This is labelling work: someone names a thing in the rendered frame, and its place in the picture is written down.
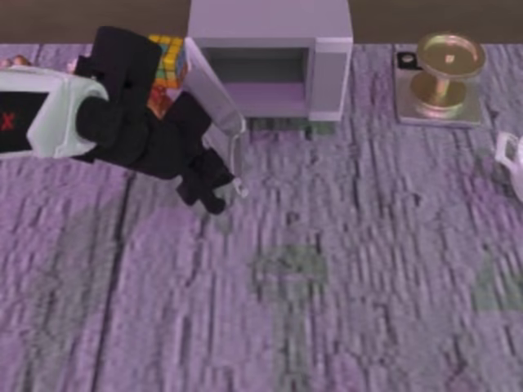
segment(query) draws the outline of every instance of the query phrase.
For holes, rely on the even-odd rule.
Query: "gray platform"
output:
[[[523,47],[487,53],[492,123],[523,133]],[[396,125],[391,54],[356,46],[336,134],[254,132],[252,196],[220,219],[105,164],[2,162],[0,392],[290,392],[288,351],[299,392],[523,390],[523,207],[495,132]]]

